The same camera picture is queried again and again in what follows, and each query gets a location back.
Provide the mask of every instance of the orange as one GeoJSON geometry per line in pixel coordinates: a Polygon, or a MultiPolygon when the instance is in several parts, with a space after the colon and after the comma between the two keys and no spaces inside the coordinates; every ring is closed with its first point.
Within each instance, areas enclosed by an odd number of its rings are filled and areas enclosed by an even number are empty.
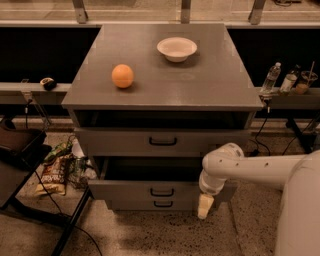
{"type": "Polygon", "coordinates": [[[134,79],[132,69],[125,64],[119,64],[112,70],[112,82],[119,88],[129,87],[134,79]]]}

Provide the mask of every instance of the snack bag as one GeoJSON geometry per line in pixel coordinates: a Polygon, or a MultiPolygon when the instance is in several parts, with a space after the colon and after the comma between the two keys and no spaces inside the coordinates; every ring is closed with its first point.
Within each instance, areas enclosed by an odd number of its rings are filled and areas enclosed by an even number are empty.
{"type": "Polygon", "coordinates": [[[57,157],[53,164],[44,165],[41,182],[36,188],[37,195],[47,194],[47,191],[60,195],[66,194],[66,175],[71,160],[70,156],[71,154],[57,157]]]}

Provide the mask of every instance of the gray cabinet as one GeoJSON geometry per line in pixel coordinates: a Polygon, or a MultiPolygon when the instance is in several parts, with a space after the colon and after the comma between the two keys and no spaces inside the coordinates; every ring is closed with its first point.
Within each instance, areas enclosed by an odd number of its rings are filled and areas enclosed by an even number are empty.
{"type": "Polygon", "coordinates": [[[99,174],[95,199],[112,210],[195,210],[202,157],[244,145],[262,103],[223,24],[106,24],[63,106],[81,148],[99,174]],[[171,36],[198,45],[171,63],[156,45],[171,36]],[[130,65],[131,87],[112,84],[130,65]]]}

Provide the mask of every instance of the white bowl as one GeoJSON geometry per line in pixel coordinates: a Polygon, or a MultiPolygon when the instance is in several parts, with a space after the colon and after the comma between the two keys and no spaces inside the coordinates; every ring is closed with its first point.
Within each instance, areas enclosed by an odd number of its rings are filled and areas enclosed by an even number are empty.
{"type": "Polygon", "coordinates": [[[197,51],[197,45],[187,38],[170,37],[160,41],[157,49],[169,61],[182,62],[197,51]]]}

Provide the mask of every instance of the cabinet top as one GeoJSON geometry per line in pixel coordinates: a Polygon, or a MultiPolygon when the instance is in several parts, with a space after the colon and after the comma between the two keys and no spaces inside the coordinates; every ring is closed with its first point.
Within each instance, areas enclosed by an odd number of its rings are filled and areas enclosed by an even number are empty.
{"type": "Polygon", "coordinates": [[[68,109],[262,108],[223,24],[105,24],[62,104],[68,109]],[[169,37],[188,38],[198,49],[184,62],[169,62],[157,50],[169,37]],[[134,71],[129,88],[119,89],[112,82],[118,64],[134,71]]]}

